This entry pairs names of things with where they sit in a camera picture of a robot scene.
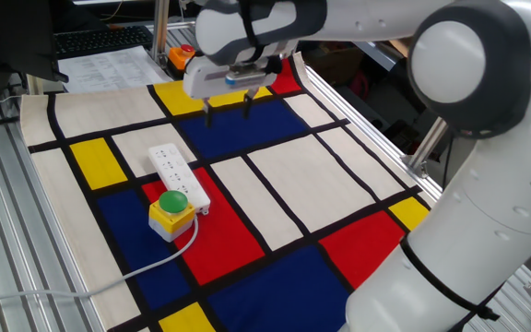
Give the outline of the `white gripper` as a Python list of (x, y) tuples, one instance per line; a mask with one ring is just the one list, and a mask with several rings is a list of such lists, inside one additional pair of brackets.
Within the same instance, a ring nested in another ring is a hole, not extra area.
[(247, 90), (242, 116), (248, 119), (254, 90), (273, 84), (279, 73), (279, 56), (269, 56), (249, 65), (215, 65), (206, 56), (194, 57), (184, 69), (183, 90), (193, 100), (204, 100), (205, 125), (210, 127), (213, 108), (209, 98)]

